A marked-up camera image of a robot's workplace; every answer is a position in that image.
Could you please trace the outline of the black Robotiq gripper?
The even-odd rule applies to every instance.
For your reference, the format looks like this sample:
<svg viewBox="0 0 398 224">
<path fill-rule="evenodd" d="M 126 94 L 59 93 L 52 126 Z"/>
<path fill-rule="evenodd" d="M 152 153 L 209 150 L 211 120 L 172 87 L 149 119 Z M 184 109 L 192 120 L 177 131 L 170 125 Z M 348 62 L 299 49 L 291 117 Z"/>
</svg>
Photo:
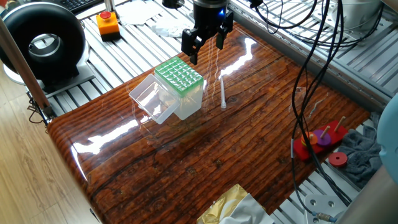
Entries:
<svg viewBox="0 0 398 224">
<path fill-rule="evenodd" d="M 217 31 L 216 47 L 223 49 L 224 40 L 233 30 L 233 11 L 226 13 L 228 0 L 194 0 L 194 29 L 184 29 L 182 32 L 181 51 L 190 57 L 194 65 L 198 63 L 198 52 L 204 41 L 198 37 L 213 37 Z"/>
</svg>

